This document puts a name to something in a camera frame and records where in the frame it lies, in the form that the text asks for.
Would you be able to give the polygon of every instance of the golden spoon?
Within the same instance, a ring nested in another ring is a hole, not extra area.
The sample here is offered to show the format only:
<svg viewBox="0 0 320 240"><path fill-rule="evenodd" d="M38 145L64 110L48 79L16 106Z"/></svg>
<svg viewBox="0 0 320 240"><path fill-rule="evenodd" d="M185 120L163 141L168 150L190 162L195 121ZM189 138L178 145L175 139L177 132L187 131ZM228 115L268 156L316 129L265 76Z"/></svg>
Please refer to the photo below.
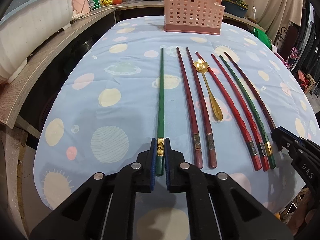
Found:
<svg viewBox="0 0 320 240"><path fill-rule="evenodd" d="M208 72L208 63L204 62L202 59L198 59L198 61L195 61L193 63L196 70L202 74L202 77L204 79L205 86L207 87L208 93L209 93L209 99L210 99L210 105L213 114L216 116L216 118L220 121L222 121L223 115L222 111L220 109L220 106L218 105L216 99L214 98L213 94L211 93L210 87L208 85L207 79L205 77L205 73Z"/></svg>

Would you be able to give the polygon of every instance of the metal screw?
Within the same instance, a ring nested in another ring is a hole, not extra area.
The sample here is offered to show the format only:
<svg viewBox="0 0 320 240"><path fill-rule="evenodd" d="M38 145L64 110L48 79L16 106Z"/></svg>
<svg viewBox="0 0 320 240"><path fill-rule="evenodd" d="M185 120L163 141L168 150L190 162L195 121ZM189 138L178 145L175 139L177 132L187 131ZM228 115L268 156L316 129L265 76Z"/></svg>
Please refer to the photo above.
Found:
<svg viewBox="0 0 320 240"><path fill-rule="evenodd" d="M96 174L93 175L93 178L96 180L102 179L103 178L103 173L97 172Z"/></svg>
<svg viewBox="0 0 320 240"><path fill-rule="evenodd" d="M221 180L225 180L225 179L228 178L228 175L227 175L226 173L224 173L224 172L218 173L217 176L218 176L218 178L221 179Z"/></svg>
<svg viewBox="0 0 320 240"><path fill-rule="evenodd" d="M180 163L179 166L180 166L180 168L186 170L190 167L190 164L189 163Z"/></svg>
<svg viewBox="0 0 320 240"><path fill-rule="evenodd" d="M131 168L137 170L141 168L141 164L140 163L132 163L131 164Z"/></svg>

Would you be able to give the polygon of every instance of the potted plant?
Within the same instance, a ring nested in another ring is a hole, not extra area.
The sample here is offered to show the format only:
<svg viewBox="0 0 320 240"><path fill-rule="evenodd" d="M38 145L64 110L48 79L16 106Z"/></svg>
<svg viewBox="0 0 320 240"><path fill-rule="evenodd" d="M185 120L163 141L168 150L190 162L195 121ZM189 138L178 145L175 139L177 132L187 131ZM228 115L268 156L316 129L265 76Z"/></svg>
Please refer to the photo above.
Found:
<svg viewBox="0 0 320 240"><path fill-rule="evenodd" d="M226 7L225 12L241 18L248 10L248 5L243 0L222 0L222 5Z"/></svg>

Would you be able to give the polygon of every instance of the spoon handle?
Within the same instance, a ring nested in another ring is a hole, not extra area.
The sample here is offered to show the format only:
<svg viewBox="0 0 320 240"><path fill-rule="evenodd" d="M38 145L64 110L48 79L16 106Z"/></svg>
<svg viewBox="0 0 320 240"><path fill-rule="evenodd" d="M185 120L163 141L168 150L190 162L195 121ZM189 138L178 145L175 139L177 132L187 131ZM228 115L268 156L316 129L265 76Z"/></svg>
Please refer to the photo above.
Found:
<svg viewBox="0 0 320 240"><path fill-rule="evenodd" d="M202 73L204 82L205 82L205 86L207 87L208 93L209 93L209 99L210 99L210 105L212 108L212 112L213 114L217 117L218 120L222 121L223 115L222 115L222 111L220 109L220 106L218 105L216 99L214 98L213 94L211 93L210 87L208 85L207 79L205 77L205 75Z"/></svg>

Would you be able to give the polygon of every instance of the wooden countertop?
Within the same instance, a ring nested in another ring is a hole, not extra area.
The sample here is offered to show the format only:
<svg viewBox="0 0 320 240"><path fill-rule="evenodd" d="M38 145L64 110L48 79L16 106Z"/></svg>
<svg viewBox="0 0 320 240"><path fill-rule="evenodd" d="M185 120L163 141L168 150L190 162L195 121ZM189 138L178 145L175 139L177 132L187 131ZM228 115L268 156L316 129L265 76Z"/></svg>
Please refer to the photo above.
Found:
<svg viewBox="0 0 320 240"><path fill-rule="evenodd" d="M50 62L52 62L52 60L84 30L115 10L149 7L164 7L164 2L143 1L139 3L102 7L90 12L86 15L89 17L74 22L71 27L54 36L30 59L28 64L11 84L6 84L0 88L0 122L10 128L14 127L20 109L37 79ZM245 23L265 32L265 30L259 25L249 21L248 19L239 18L226 12L223 17Z"/></svg>

